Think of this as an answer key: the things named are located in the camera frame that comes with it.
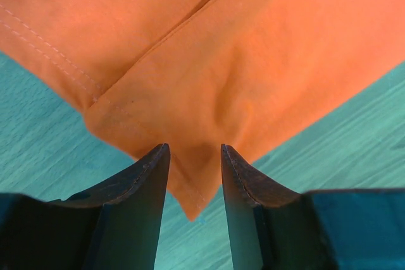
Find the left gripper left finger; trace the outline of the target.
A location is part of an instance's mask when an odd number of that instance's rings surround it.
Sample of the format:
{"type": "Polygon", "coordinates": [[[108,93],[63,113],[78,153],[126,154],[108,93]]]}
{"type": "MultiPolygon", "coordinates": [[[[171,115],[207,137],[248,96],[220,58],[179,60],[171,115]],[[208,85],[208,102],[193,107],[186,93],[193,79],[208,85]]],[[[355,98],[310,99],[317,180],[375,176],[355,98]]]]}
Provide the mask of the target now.
{"type": "Polygon", "coordinates": [[[96,213],[82,269],[153,269],[169,166],[170,148],[159,144],[110,178],[54,201],[96,213]]]}

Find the orange t shirt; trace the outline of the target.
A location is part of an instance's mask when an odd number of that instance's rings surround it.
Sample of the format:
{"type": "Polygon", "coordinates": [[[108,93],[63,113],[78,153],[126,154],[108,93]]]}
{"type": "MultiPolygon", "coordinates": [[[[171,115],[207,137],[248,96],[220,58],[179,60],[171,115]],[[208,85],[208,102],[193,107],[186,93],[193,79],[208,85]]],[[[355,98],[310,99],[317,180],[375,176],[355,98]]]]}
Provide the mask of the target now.
{"type": "Polygon", "coordinates": [[[404,61],[404,0],[1,0],[1,50],[194,220],[220,146],[256,161],[404,61]]]}

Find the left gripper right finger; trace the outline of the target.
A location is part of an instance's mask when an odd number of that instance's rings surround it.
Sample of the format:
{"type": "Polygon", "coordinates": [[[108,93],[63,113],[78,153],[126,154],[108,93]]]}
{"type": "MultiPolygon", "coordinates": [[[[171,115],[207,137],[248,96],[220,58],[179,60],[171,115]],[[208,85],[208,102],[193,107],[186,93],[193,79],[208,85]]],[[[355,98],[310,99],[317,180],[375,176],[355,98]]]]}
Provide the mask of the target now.
{"type": "Polygon", "coordinates": [[[271,224],[266,213],[296,200],[299,194],[225,144],[221,146],[221,178],[234,269],[271,269],[271,224]]]}

